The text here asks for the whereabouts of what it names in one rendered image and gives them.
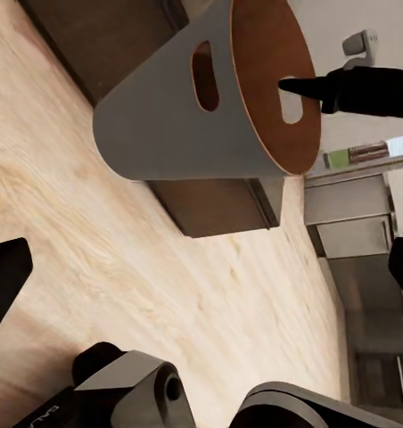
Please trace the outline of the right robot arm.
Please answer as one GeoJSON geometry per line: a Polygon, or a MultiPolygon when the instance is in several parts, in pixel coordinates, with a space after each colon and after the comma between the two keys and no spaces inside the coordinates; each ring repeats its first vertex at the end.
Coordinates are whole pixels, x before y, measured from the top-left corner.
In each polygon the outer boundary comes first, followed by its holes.
{"type": "Polygon", "coordinates": [[[352,58],[326,77],[283,78],[278,88],[320,101],[322,113],[403,119],[403,70],[374,67],[378,46],[376,29],[365,29],[343,40],[342,47],[347,56],[366,53],[366,58],[352,58]]]}

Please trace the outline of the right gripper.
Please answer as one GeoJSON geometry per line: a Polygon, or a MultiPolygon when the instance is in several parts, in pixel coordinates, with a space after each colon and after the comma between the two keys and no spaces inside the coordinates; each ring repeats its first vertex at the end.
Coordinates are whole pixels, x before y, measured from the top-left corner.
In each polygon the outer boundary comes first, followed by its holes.
{"type": "Polygon", "coordinates": [[[278,88],[321,102],[321,112],[358,113],[388,117],[392,93],[400,69],[355,66],[331,70],[326,77],[283,78],[278,88]]]}

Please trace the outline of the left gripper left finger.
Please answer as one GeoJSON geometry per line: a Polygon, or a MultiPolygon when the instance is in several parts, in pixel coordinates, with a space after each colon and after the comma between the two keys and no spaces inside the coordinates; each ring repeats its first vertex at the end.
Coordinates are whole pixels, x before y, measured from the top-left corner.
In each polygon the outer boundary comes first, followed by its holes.
{"type": "Polygon", "coordinates": [[[31,252],[24,237],[0,243],[0,323],[32,271],[31,252]]]}

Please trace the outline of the trash can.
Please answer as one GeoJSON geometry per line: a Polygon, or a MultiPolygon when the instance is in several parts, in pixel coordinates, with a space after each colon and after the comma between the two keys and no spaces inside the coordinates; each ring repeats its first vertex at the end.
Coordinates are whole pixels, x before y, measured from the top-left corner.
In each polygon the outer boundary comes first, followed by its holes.
{"type": "Polygon", "coordinates": [[[135,181],[305,177],[322,106],[285,123],[283,78],[317,78],[287,0],[213,0],[97,103],[96,147],[135,181]]]}

